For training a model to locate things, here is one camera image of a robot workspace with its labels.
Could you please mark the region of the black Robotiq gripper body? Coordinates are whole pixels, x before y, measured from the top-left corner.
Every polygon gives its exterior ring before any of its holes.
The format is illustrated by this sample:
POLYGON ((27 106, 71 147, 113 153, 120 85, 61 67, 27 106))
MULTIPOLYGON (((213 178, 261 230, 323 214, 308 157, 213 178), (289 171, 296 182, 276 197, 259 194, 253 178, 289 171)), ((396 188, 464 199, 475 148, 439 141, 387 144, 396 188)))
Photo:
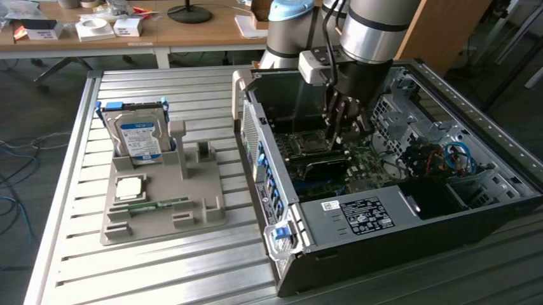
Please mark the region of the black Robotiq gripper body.
POLYGON ((346 97, 367 105, 388 75, 392 61, 380 64, 364 62, 344 62, 336 65, 338 79, 332 86, 335 91, 346 97))

